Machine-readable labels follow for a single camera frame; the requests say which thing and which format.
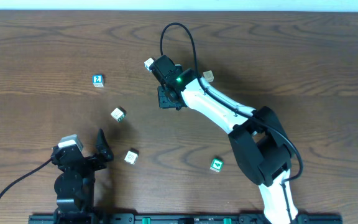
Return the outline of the blue number 2 block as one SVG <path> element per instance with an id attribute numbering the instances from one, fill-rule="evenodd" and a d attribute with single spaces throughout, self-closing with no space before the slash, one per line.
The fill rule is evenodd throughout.
<path id="1" fill-rule="evenodd" d="M 104 87 L 104 78 L 103 78 L 102 74 L 93 75 L 92 83 L 96 88 Z"/>

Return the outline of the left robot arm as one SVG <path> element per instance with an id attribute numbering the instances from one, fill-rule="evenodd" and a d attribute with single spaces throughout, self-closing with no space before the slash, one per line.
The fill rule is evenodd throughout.
<path id="1" fill-rule="evenodd" d="M 55 183 L 58 208 L 54 212 L 54 223 L 104 223 L 108 220 L 103 212 L 94 208 L 95 172 L 107 168 L 114 154 L 100 129 L 96 138 L 97 153 L 85 157 L 83 144 L 73 134 L 61 138 L 53 147 L 52 164 L 62 171 Z"/>

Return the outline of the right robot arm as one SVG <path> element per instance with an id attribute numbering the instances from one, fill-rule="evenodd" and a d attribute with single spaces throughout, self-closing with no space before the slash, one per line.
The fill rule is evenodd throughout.
<path id="1" fill-rule="evenodd" d="M 144 63 L 159 82 L 161 108 L 188 107 L 227 133 L 237 165 L 258 185 L 264 216 L 270 223 L 294 223 L 295 207 L 289 183 L 291 159 L 300 153 L 288 139 L 277 115 L 268 107 L 256 110 L 215 89 L 193 69 L 183 70 L 166 55 Z"/>

